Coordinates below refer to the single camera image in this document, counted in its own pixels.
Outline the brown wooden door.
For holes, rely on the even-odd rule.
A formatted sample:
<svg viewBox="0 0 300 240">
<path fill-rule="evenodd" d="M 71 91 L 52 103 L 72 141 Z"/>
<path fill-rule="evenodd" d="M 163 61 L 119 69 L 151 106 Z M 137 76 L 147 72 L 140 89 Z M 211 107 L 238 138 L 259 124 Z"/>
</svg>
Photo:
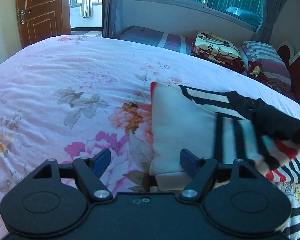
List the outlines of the brown wooden door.
<svg viewBox="0 0 300 240">
<path fill-rule="evenodd" d="M 71 33 L 69 0 L 16 0 L 23 48 Z"/>
</svg>

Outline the striped dinosaur knit sweater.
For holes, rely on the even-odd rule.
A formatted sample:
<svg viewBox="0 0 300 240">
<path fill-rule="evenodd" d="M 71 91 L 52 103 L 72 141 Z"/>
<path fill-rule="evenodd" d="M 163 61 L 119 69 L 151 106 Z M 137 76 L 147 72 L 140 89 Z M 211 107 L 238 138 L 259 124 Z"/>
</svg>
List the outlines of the striped dinosaur knit sweater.
<svg viewBox="0 0 300 240">
<path fill-rule="evenodd" d="M 159 237 L 287 239 L 293 209 L 267 179 L 300 153 L 300 120 L 237 92 L 151 84 L 151 172 L 164 202 Z M 191 181 L 180 164 L 187 149 L 218 161 L 216 182 L 200 203 L 179 194 Z"/>
</svg>

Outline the grey left curtain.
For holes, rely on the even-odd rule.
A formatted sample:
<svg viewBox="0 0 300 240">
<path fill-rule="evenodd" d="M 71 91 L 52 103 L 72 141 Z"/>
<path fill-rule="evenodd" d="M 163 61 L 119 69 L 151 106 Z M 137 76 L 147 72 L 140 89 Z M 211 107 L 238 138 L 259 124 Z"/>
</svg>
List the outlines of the grey left curtain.
<svg viewBox="0 0 300 240">
<path fill-rule="evenodd" d="M 102 37 L 119 38 L 122 31 L 122 0 L 102 0 Z"/>
</svg>

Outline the red heart-shaped headboard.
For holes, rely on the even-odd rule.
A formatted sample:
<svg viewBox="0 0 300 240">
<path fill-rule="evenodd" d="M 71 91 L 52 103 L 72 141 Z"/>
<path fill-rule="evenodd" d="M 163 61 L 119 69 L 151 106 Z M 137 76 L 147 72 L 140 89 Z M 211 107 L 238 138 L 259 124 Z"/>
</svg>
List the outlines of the red heart-shaped headboard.
<svg viewBox="0 0 300 240">
<path fill-rule="evenodd" d="M 289 71 L 292 80 L 291 91 L 295 101 L 300 104 L 300 52 L 294 54 L 292 45 L 282 42 L 277 48 L 277 53 Z"/>
</svg>

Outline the striped pillow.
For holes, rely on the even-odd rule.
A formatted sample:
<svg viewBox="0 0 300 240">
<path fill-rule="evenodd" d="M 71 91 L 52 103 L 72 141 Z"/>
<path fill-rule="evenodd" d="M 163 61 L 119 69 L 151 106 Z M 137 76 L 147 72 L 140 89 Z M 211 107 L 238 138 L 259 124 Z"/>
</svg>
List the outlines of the striped pillow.
<svg viewBox="0 0 300 240">
<path fill-rule="evenodd" d="M 244 41 L 240 49 L 248 77 L 279 93 L 291 92 L 292 80 L 288 68 L 272 46 Z"/>
</svg>

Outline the grey right curtain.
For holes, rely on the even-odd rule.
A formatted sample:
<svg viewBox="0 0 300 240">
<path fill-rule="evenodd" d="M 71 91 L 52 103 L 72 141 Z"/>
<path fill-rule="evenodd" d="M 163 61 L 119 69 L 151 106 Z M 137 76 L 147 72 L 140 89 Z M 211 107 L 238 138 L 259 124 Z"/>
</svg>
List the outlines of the grey right curtain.
<svg viewBox="0 0 300 240">
<path fill-rule="evenodd" d="M 287 0 L 263 0 L 261 22 L 253 35 L 253 40 L 269 43 L 273 26 Z"/>
</svg>

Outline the white floral bed quilt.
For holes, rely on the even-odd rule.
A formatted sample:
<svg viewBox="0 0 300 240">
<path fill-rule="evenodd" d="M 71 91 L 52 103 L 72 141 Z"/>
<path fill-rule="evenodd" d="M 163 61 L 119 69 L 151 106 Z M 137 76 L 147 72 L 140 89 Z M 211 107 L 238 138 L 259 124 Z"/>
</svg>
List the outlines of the white floral bed quilt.
<svg viewBox="0 0 300 240">
<path fill-rule="evenodd" d="M 300 105 L 196 57 L 133 42 L 59 36 L 0 65 L 0 202 L 46 159 L 70 163 L 111 151 L 101 180 L 112 193 L 149 191 L 153 81 L 235 90 L 300 119 Z M 0 239 L 7 233 L 0 215 Z"/>
</svg>

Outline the white balcony curtain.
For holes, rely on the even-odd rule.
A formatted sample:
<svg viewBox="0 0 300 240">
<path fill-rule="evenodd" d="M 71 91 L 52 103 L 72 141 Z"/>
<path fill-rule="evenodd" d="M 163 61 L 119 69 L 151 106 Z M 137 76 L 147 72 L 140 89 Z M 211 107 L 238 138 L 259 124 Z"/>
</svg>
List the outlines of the white balcony curtain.
<svg viewBox="0 0 300 240">
<path fill-rule="evenodd" d="M 80 18 L 90 18 L 93 16 L 92 0 L 81 0 Z"/>
</svg>

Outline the striped purple bed sheet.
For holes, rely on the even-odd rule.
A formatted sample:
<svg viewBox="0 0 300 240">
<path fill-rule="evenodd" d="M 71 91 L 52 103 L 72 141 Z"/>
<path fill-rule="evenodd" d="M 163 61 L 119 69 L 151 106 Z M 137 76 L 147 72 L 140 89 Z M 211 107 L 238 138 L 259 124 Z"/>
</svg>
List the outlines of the striped purple bed sheet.
<svg viewBox="0 0 300 240">
<path fill-rule="evenodd" d="M 164 48 L 186 55 L 191 55 L 194 41 L 190 37 L 173 35 L 140 26 L 131 26 L 119 39 Z"/>
</svg>

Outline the folded yellow patterned blanket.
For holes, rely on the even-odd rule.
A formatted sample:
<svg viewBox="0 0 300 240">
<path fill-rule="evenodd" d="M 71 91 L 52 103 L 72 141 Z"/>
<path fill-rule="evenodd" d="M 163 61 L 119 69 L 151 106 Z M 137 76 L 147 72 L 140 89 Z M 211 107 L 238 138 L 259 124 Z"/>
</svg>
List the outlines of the folded yellow patterned blanket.
<svg viewBox="0 0 300 240">
<path fill-rule="evenodd" d="M 237 47 L 213 33 L 199 31 L 195 41 L 192 42 L 191 54 L 239 74 L 245 72 L 244 63 Z"/>
</svg>

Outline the grey curtain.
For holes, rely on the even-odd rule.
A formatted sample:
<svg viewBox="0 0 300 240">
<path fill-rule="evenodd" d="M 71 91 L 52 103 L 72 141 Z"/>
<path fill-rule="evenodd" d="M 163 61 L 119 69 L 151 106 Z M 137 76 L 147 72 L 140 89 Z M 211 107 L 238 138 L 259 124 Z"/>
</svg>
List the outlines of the grey curtain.
<svg viewBox="0 0 300 240">
<path fill-rule="evenodd" d="M 273 26 L 287 0 L 263 0 L 261 22 L 253 35 L 253 40 L 269 43 Z"/>
<path fill-rule="evenodd" d="M 102 0 L 102 37 L 119 38 L 122 31 L 122 0 Z"/>
</svg>

